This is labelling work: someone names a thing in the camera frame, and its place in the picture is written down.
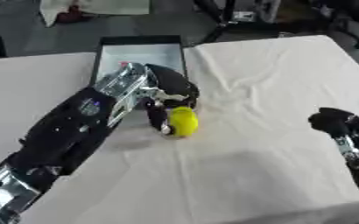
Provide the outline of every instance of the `white cloth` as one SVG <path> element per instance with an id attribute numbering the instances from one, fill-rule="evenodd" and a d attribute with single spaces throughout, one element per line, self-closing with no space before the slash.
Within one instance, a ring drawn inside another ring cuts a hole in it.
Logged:
<path id="1" fill-rule="evenodd" d="M 150 0 L 41 0 L 40 13 L 46 26 L 54 24 L 57 15 L 77 4 L 81 11 L 104 15 L 140 15 L 150 13 Z"/>
<path id="2" fill-rule="evenodd" d="M 0 161 L 88 83 L 93 58 L 0 59 Z M 334 141 L 307 122 L 318 107 L 359 115 L 359 66 L 331 39 L 199 45 L 186 59 L 201 90 L 197 133 L 165 138 L 132 112 L 22 223 L 333 223 L 317 211 L 359 201 Z"/>

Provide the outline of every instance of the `white tablecloth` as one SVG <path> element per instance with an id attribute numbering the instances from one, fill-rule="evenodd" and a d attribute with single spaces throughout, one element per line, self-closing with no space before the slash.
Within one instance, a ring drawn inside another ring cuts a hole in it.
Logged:
<path id="1" fill-rule="evenodd" d="M 0 59 L 0 161 L 88 83 L 94 56 Z M 359 201 L 334 141 L 307 122 L 318 107 L 359 115 L 359 66 L 331 39 L 199 45 L 186 59 L 201 90 L 198 132 L 168 139 L 132 112 L 22 223 L 300 223 L 297 212 Z M 317 211 L 300 219 L 329 223 Z M 288 214 L 297 221 L 259 221 Z"/>

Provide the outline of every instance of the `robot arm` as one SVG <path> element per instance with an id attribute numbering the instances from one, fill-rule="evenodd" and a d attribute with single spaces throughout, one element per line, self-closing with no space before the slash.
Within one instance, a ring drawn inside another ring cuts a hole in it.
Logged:
<path id="1" fill-rule="evenodd" d="M 181 74 L 138 63 L 83 88 L 37 122 L 20 140 L 21 150 L 0 164 L 0 223 L 19 222 L 19 214 L 55 180 L 72 174 L 140 102 L 191 106 L 198 96 L 197 87 Z M 154 108 L 147 110 L 156 122 Z"/>
<path id="2" fill-rule="evenodd" d="M 312 128 L 326 132 L 336 141 L 359 188 L 359 116 L 336 108 L 320 108 L 309 122 Z"/>

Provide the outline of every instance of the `gray floor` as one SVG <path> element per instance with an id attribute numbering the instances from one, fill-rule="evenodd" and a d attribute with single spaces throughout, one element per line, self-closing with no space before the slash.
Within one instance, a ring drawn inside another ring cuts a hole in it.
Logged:
<path id="1" fill-rule="evenodd" d="M 45 28 L 39 15 L 39 0 L 8 0 L 0 6 L 0 34 L 10 56 L 48 53 L 91 52 L 102 36 L 178 34 L 187 46 L 194 45 L 213 27 L 214 22 L 194 11 L 192 0 L 151 0 L 151 14 L 143 16 L 97 17 L 78 24 L 56 24 Z M 359 33 L 359 24 L 352 24 Z M 220 41 L 261 39 L 257 33 L 225 35 Z M 359 51 L 352 41 L 336 34 L 334 38 L 359 63 Z"/>

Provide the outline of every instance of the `white fabric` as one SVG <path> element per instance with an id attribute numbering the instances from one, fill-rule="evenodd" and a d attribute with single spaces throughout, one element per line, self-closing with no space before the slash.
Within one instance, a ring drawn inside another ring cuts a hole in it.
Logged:
<path id="1" fill-rule="evenodd" d="M 41 0 L 40 13 L 46 26 L 54 24 L 57 15 L 77 4 L 81 11 L 104 15 L 142 15 L 150 13 L 150 0 Z"/>
<path id="2" fill-rule="evenodd" d="M 0 161 L 88 83 L 93 58 L 0 59 Z M 326 37 L 209 44 L 186 50 L 186 59 L 201 90 L 198 132 L 165 138 L 144 111 L 132 112 L 22 223 L 344 223 L 333 214 L 357 214 L 359 204 L 342 212 L 359 203 L 359 191 L 334 142 L 307 123 L 318 107 L 359 115 L 359 66 L 337 44 Z M 333 212 L 318 212 L 324 207 Z"/>

